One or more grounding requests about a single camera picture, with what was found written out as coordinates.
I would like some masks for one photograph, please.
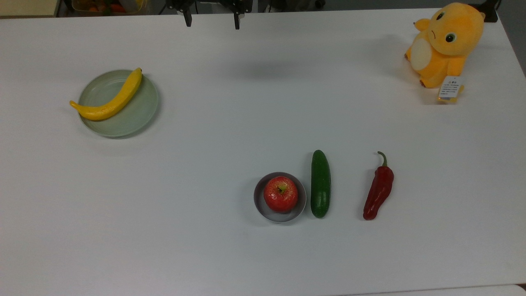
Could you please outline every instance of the cucumber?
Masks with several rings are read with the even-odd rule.
[[[321,150],[314,151],[311,167],[310,208],[316,218],[323,218],[330,204],[329,162]]]

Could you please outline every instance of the white belly patch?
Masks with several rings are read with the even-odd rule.
[[[431,61],[431,45],[424,39],[418,39],[411,47],[411,67],[422,70]]]

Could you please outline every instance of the apple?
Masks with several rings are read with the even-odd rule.
[[[278,176],[268,181],[263,189],[263,197],[271,210],[286,213],[298,202],[298,189],[291,179]]]

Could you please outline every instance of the price tag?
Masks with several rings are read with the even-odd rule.
[[[462,91],[463,77],[446,76],[438,93],[438,100],[443,102],[456,102],[459,92]]]

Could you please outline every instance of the banana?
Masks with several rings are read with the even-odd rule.
[[[119,93],[111,101],[105,105],[98,107],[91,106],[82,106],[73,101],[69,101],[69,104],[75,108],[79,114],[89,120],[104,120],[112,117],[117,114],[129,100],[134,96],[134,94],[139,89],[140,82],[143,78],[143,70],[137,68],[133,70],[126,81],[124,82],[123,87],[120,89]]]

